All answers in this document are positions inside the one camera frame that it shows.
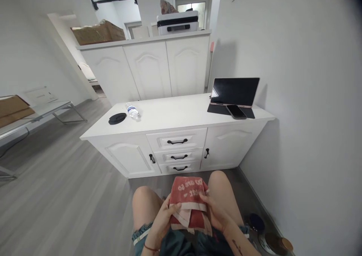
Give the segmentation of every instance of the shorts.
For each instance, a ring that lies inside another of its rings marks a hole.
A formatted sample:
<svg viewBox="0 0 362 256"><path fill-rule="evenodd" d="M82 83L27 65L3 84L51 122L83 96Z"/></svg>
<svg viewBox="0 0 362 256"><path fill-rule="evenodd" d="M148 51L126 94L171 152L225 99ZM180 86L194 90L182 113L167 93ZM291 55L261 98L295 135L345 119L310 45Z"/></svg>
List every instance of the shorts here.
<svg viewBox="0 0 362 256"><path fill-rule="evenodd" d="M135 256L141 255L151 226L152 223L143 225L140 230L132 235L132 241L135 245ZM240 226L239 228L249 238L249 226ZM224 235L214 227L212 232L212 237L201 232L198 233L195 250L182 232L171 230L170 228L164 239L162 239L160 256L234 256Z"/></svg>

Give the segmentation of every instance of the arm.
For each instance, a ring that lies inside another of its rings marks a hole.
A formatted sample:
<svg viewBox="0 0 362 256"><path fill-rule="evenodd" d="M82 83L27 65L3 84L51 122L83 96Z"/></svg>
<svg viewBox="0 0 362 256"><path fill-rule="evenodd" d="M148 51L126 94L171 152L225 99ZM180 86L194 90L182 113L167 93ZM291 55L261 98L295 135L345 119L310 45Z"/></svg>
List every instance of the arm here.
<svg viewBox="0 0 362 256"><path fill-rule="evenodd" d="M235 256L260 256L234 221L230 221L223 234Z"/></svg>
<svg viewBox="0 0 362 256"><path fill-rule="evenodd" d="M162 239L165 237L170 228L171 215L177 212L181 207L181 203L177 203L169 208L170 195L171 194L169 194L158 211L144 243L145 246L151 248L152 250L143 247L141 256L158 256L160 254L154 250L161 248Z"/></svg>
<svg viewBox="0 0 362 256"><path fill-rule="evenodd" d="M211 225L222 232L235 256L260 256L234 220L213 198L202 194L200 198L208 205Z"/></svg>

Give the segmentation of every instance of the cabinet top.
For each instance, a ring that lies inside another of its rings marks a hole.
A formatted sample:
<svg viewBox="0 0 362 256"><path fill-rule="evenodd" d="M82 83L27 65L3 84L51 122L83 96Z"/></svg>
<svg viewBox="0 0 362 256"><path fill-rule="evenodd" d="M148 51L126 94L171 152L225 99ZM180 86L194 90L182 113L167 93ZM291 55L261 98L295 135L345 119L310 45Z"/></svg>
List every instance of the cabinet top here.
<svg viewBox="0 0 362 256"><path fill-rule="evenodd" d="M77 49L78 50L89 50L89 49L95 49L95 48L105 48L105 47L110 47L110 46L124 46L124 45L133 45L133 44L137 44L137 43L149 43L149 42L157 42L157 41L163 41L163 40L191 38L191 37L210 35L210 34L211 34L211 30L207 29L207 30L202 30L202 31L175 33L175 34L162 35L162 36L156 36L156 37L150 37L150 38L144 38L144 39L124 40L124 41L77 46Z"/></svg>
<svg viewBox="0 0 362 256"><path fill-rule="evenodd" d="M126 103L114 105L104 116L102 116L80 139L94 136L112 134L124 134L157 130L187 128L203 125L253 123L257 121L274 120L275 116L253 105L255 119L235 120L230 115L208 113L210 104L210 93L190 96L167 97L162 99L150 99L134 101L132 105L141 115L140 121L136 122L127 114L126 119L116 125L108 124L112 115L127 113Z"/></svg>

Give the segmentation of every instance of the tablet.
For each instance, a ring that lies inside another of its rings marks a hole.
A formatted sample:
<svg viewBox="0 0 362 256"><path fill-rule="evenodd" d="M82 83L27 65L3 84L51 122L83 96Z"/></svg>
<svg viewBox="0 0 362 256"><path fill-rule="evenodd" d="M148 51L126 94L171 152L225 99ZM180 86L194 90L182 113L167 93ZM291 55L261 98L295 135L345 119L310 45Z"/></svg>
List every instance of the tablet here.
<svg viewBox="0 0 362 256"><path fill-rule="evenodd" d="M216 78L212 87L210 103L251 108L259 80L260 78Z"/></svg>

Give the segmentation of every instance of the red string bracelet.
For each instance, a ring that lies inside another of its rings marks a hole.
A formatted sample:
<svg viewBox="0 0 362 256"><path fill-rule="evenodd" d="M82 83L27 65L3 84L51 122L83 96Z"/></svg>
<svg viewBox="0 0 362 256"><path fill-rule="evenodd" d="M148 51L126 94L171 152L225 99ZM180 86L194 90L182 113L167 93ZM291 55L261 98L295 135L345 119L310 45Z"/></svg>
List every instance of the red string bracelet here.
<svg viewBox="0 0 362 256"><path fill-rule="evenodd" d="M160 252L160 250L161 250L160 248L159 248L159 249L149 248L148 246L146 246L146 244L143 244L143 246L144 246L146 249L152 251L152 252L153 252L153 255L155 255L156 252Z"/></svg>

